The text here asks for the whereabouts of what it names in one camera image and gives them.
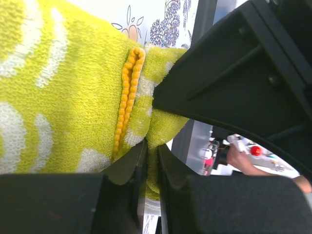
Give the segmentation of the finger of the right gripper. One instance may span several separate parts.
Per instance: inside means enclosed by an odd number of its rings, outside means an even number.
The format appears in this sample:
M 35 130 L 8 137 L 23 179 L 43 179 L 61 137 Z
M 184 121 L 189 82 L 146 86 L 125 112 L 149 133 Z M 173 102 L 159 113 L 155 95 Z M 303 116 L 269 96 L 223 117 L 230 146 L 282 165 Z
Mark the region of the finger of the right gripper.
M 311 1 L 245 2 L 176 62 L 153 106 L 241 134 L 311 170 Z

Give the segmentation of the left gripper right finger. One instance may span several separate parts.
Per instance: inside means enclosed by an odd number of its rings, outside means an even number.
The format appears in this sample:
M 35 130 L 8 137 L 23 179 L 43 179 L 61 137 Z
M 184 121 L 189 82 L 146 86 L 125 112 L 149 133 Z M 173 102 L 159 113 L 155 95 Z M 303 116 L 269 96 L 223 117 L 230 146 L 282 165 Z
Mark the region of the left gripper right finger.
M 292 181 L 199 175 L 157 149 L 164 234 L 309 234 L 312 210 Z

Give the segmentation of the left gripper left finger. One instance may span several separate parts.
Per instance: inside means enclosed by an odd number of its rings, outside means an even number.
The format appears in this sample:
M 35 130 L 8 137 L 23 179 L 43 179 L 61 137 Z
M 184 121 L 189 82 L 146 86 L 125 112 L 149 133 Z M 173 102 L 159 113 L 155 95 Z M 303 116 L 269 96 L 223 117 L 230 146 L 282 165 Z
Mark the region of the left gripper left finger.
M 1 233 L 142 233 L 146 159 L 142 141 L 100 173 L 2 175 Z

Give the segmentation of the yellow lemon print towel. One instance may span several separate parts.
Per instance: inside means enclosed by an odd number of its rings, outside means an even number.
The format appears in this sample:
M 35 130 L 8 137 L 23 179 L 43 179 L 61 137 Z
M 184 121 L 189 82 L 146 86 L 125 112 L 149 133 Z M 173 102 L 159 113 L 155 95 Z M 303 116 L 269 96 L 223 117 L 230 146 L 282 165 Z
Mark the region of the yellow lemon print towel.
M 156 148 L 187 119 L 154 109 L 153 94 L 184 53 L 141 46 L 65 0 L 1 1 L 0 172 L 100 172 L 146 139 L 158 200 Z

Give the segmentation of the operator forearm in background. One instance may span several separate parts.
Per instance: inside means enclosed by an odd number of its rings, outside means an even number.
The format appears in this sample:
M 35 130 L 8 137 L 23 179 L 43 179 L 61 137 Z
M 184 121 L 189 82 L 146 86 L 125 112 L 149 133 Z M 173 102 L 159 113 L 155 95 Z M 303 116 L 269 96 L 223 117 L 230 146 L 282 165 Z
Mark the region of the operator forearm in background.
M 312 183 L 306 179 L 304 176 L 300 175 L 294 178 L 289 178 L 277 174 L 268 173 L 262 171 L 256 167 L 251 167 L 249 169 L 240 169 L 241 172 L 246 176 L 257 176 L 257 177 L 272 177 L 275 181 L 292 181 L 292 184 L 295 184 L 303 193 L 311 194 L 312 193 Z

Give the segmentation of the operator hand in background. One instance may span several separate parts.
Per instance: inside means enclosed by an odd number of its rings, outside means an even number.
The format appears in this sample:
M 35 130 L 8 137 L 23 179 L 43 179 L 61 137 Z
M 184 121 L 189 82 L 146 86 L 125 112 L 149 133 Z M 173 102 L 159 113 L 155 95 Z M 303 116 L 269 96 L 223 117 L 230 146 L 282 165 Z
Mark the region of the operator hand in background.
M 238 149 L 231 144 L 227 153 L 227 163 L 245 174 L 250 162 L 244 152 L 239 152 Z

